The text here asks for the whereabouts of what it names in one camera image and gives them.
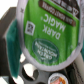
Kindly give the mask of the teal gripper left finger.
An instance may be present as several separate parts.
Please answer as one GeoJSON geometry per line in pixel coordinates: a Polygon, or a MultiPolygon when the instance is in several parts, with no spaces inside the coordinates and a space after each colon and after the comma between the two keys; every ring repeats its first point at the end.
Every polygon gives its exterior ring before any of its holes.
{"type": "Polygon", "coordinates": [[[7,57],[8,57],[10,74],[12,77],[17,78],[20,67],[20,55],[22,54],[22,52],[18,38],[18,29],[16,20],[13,20],[8,28],[6,34],[6,43],[7,43],[7,57]]]}

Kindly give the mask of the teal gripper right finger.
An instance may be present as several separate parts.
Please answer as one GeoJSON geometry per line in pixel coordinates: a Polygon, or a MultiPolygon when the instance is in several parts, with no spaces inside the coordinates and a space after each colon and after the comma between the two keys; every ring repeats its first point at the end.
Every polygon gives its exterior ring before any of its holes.
{"type": "Polygon", "coordinates": [[[84,41],[83,41],[83,47],[81,49],[81,55],[82,55],[82,59],[84,61],[84,41]]]}

